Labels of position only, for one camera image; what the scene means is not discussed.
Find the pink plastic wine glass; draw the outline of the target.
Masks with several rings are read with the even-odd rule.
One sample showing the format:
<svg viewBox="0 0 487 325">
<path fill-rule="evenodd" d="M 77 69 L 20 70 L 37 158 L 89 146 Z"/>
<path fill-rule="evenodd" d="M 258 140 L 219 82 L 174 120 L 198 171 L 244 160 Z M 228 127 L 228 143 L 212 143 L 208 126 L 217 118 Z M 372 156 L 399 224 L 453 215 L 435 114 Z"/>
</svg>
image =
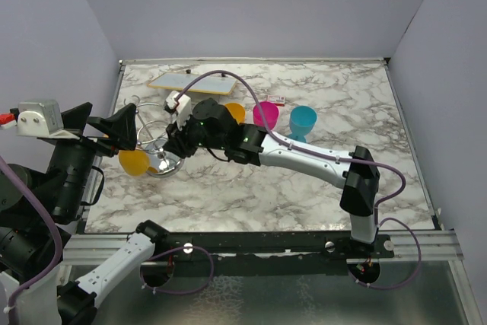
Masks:
<svg viewBox="0 0 487 325">
<path fill-rule="evenodd" d="M 278 107 L 268 101 L 262 101 L 253 108 L 253 123 L 258 126 L 264 126 L 264 120 L 270 129 L 274 129 L 279 119 Z"/>
</svg>

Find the yellow wine glass front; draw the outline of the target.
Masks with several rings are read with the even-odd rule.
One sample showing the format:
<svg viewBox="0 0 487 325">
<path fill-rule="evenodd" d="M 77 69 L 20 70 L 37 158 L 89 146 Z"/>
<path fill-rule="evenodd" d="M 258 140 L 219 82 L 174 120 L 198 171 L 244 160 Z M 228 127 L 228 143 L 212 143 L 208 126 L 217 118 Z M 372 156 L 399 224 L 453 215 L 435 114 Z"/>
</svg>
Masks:
<svg viewBox="0 0 487 325">
<path fill-rule="evenodd" d="M 246 110 L 244 106 L 239 103 L 227 103 L 224 105 L 230 112 L 231 116 L 237 121 L 237 123 L 244 123 L 246 120 Z"/>
</svg>

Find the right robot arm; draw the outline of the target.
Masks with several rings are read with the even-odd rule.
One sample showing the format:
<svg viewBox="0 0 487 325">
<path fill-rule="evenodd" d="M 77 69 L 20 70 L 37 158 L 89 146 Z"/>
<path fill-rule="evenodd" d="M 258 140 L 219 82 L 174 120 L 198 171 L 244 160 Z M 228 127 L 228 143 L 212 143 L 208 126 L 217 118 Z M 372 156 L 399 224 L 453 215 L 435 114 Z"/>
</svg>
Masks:
<svg viewBox="0 0 487 325">
<path fill-rule="evenodd" d="M 380 174 L 369 150 L 358 146 L 352 153 L 325 151 L 263 126 L 238 123 L 212 98 L 191 107 L 189 98 L 177 101 L 170 95 L 164 108 L 177 117 L 166 128 L 165 152 L 185 159 L 199 148 L 218 149 L 238 164 L 282 167 L 324 180 L 342 189 L 340 206 L 349 213 L 352 225 L 351 252 L 367 257 L 376 250 L 375 196 Z"/>
</svg>

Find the blue plastic wine glass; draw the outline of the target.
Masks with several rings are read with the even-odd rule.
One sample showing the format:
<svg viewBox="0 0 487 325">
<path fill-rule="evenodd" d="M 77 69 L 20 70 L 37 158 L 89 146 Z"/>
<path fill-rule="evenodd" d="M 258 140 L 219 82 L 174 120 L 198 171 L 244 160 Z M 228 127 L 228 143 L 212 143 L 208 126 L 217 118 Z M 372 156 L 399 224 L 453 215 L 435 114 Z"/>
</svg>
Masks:
<svg viewBox="0 0 487 325">
<path fill-rule="evenodd" d="M 312 131 L 316 121 L 317 113 L 313 108 L 304 105 L 295 107 L 290 113 L 290 133 L 287 137 L 298 142 L 306 143 L 306 136 Z"/>
</svg>

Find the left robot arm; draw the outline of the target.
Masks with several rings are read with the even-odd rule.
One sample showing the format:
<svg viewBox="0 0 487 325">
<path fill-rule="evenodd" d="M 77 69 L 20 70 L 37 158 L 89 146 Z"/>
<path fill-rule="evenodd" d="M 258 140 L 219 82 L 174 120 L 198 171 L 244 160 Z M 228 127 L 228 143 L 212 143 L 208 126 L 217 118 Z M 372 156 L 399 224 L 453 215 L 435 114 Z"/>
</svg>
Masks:
<svg viewBox="0 0 487 325">
<path fill-rule="evenodd" d="M 94 159 L 132 151 L 137 144 L 135 115 L 128 104 L 114 115 L 91 115 L 84 103 L 61 111 L 54 100 L 29 100 L 2 115 L 2 128 L 53 145 L 45 172 L 19 164 L 1 165 L 1 282 L 12 324 L 90 324 L 108 294 L 148 258 L 168 249 L 167 231 L 152 221 L 87 275 L 58 285 L 65 226 L 84 206 L 84 190 Z"/>
</svg>

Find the yellow wine glass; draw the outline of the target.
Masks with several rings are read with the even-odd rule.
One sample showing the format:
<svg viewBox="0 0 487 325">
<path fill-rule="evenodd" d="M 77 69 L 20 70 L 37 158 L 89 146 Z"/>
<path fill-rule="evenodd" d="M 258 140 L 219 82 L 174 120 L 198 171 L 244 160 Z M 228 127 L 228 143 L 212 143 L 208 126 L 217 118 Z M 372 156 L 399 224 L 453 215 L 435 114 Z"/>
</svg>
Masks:
<svg viewBox="0 0 487 325">
<path fill-rule="evenodd" d="M 118 159 L 123 170 L 130 176 L 137 177 L 145 173 L 156 173 L 151 166 L 147 153 L 141 150 L 127 151 L 119 150 Z"/>
<path fill-rule="evenodd" d="M 237 121 L 237 123 L 244 123 L 246 120 L 246 110 L 244 106 L 239 103 L 227 103 L 224 105 L 230 112 L 231 116 Z"/>
</svg>

